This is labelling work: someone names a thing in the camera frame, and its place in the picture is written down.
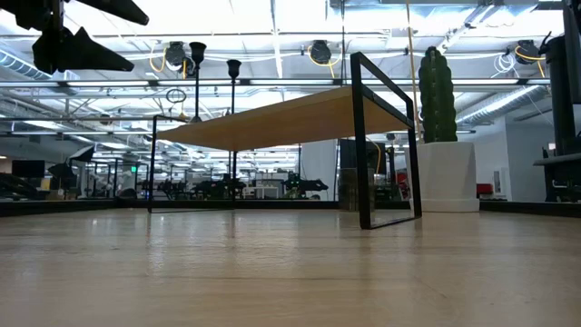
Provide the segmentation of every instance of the yellow cable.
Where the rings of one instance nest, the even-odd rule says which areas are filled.
[[[541,65],[541,62],[537,61],[537,65],[538,65],[538,70],[541,72],[541,76],[543,76],[543,78],[545,78],[545,72],[543,72],[543,66]]]
[[[515,54],[517,54],[517,55],[518,55],[519,57],[521,57],[521,58],[525,58],[525,59],[527,59],[527,60],[533,60],[533,61],[541,61],[541,60],[545,60],[545,57],[531,57],[531,56],[528,56],[528,55],[521,54],[521,53],[519,53],[519,52],[518,52],[518,49],[520,49],[520,45],[518,45],[518,46],[515,48]]]
[[[379,163],[381,163],[381,149],[379,148],[379,145],[371,141],[367,136],[365,138],[371,143],[373,143],[373,145],[375,145],[376,148],[378,148],[378,167],[375,169],[375,174],[379,174]]]
[[[163,48],[163,60],[162,60],[162,68],[157,68],[154,64],[153,64],[153,47],[152,47],[152,53],[149,57],[149,65],[152,67],[152,69],[154,71],[156,71],[157,73],[161,73],[163,71],[163,68],[165,68],[165,54],[167,52],[167,47]]]

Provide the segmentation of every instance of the pipe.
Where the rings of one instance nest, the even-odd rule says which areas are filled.
[[[35,117],[0,117],[0,122],[24,122],[30,120],[40,120],[43,122],[151,122],[154,116],[148,117],[81,117],[81,118],[35,118]]]
[[[456,123],[476,125],[490,121],[525,104],[542,100],[547,95],[548,90],[539,85],[523,86],[508,94],[496,94],[458,113]]]
[[[26,61],[2,49],[0,49],[0,66],[37,81],[46,81],[53,78],[51,75],[39,71],[32,64],[28,64]]]

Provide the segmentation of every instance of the white wall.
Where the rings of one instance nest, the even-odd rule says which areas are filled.
[[[475,134],[462,134],[459,141],[472,142],[476,155],[477,183],[494,184],[494,172],[505,170],[508,176],[505,180],[506,195],[510,201],[511,185],[507,148],[507,129],[504,117],[500,117],[489,126],[477,126]]]
[[[533,162],[543,158],[542,148],[554,142],[550,124],[507,124],[508,163],[512,200],[517,202],[544,202],[545,173]]]
[[[300,178],[308,180],[320,179],[329,190],[323,192],[307,192],[307,196],[317,194],[322,201],[333,200],[333,183],[335,182],[335,163],[337,156],[337,140],[311,142],[302,145],[300,159],[302,167]]]

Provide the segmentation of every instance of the wooden floor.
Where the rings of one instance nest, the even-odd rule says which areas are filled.
[[[581,326],[581,219],[3,218],[0,326]]]

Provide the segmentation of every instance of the ceiling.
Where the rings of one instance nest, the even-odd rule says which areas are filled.
[[[407,12],[405,1],[357,0],[346,1],[344,20],[337,0],[135,0],[135,3],[150,17],[147,26],[135,25],[116,16],[99,12],[78,2],[65,6],[64,24],[74,33],[82,25],[91,37],[135,64],[130,73],[108,71],[73,71],[67,76],[47,76],[53,80],[78,79],[86,81],[117,80],[176,80],[182,79],[179,72],[167,65],[161,72],[163,49],[172,41],[203,42],[207,44],[206,58],[202,62],[202,80],[227,79],[229,58],[242,61],[241,79],[320,79],[330,80],[350,76],[349,61],[346,71],[341,73],[341,49],[343,40],[347,59],[349,54],[362,52],[392,79],[410,79],[411,58],[416,69],[422,54],[430,46],[446,45],[445,56],[454,79],[494,78],[541,78],[536,65],[506,64],[514,61],[511,53],[500,63],[507,49],[512,52],[518,40],[533,40],[540,46],[549,33],[563,33],[561,10],[548,10],[551,6],[536,0],[506,0],[507,5],[489,5],[494,1],[438,0],[411,1],[410,24],[413,28],[413,56],[409,50]],[[36,31],[18,27],[14,18],[0,11],[0,54],[8,53],[22,62],[32,63],[31,47],[38,37]],[[333,53],[332,67],[315,65],[308,56],[309,46],[314,40],[325,40]],[[503,69],[500,64],[509,66]],[[543,62],[544,73],[549,75]],[[364,77],[371,78],[364,72]],[[30,80],[14,70],[0,67],[0,79],[6,81]],[[488,83],[485,88],[466,87],[457,84],[456,108],[463,110],[478,104],[498,93],[507,93],[506,88],[496,88]],[[307,94],[323,91],[332,86],[323,85],[277,85],[269,81],[262,86],[238,86],[236,112],[251,110],[267,104],[290,100]],[[23,96],[40,104],[34,116],[71,114],[75,117],[90,117],[101,114],[110,116],[142,117],[154,114],[174,114],[182,111],[182,104],[171,104],[166,100],[170,87],[120,87],[105,86],[75,88],[63,91],[42,87],[19,86],[4,88],[3,97],[10,94]],[[195,91],[193,87],[180,87],[187,94],[183,111],[193,116]],[[403,110],[403,104],[393,94],[374,89],[389,103]],[[410,87],[406,90],[413,98]],[[231,106],[229,86],[205,86],[200,90],[201,117],[203,120],[224,115]],[[25,116],[33,112],[19,111],[8,102],[0,111],[5,116]],[[21,105],[31,109],[33,104]],[[46,106],[53,108],[46,112]],[[535,106],[520,108],[522,114],[536,111]],[[543,123],[543,117],[531,122]],[[40,127],[20,124],[22,129]],[[127,122],[112,125],[86,122],[67,125],[76,130],[131,130]],[[142,123],[142,129],[151,129],[151,123]],[[100,141],[98,137],[90,140]],[[383,135],[377,139],[385,141]],[[406,138],[399,138],[405,144]],[[124,140],[135,149],[146,149],[147,139],[132,137]]]

